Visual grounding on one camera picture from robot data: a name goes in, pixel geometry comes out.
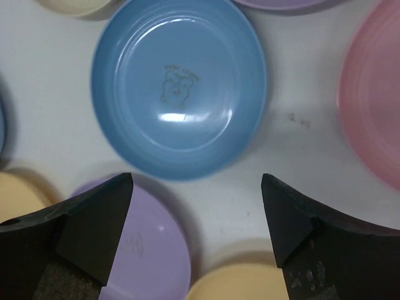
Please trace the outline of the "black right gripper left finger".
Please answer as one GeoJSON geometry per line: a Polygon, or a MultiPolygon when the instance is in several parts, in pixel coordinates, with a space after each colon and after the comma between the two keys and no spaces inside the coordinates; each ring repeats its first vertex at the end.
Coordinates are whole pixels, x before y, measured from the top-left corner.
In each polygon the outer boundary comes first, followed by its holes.
{"type": "Polygon", "coordinates": [[[98,299],[133,193],[123,172],[57,204],[1,223],[1,299],[98,299]]]}

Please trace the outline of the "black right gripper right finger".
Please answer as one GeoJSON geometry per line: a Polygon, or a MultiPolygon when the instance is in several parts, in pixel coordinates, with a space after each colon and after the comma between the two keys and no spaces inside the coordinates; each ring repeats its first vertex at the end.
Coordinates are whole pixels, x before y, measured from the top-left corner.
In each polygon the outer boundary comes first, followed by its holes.
{"type": "Polygon", "coordinates": [[[277,267],[290,299],[399,299],[399,231],[261,182],[277,267]]]}

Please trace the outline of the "blue plate with bear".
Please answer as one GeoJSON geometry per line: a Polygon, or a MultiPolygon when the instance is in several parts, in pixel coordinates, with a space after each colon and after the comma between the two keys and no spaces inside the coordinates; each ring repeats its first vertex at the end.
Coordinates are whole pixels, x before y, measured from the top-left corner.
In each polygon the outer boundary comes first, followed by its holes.
{"type": "Polygon", "coordinates": [[[208,176],[243,153],[268,84],[259,39],[231,1],[128,1],[104,28],[91,68],[110,145],[172,181],[208,176]]]}

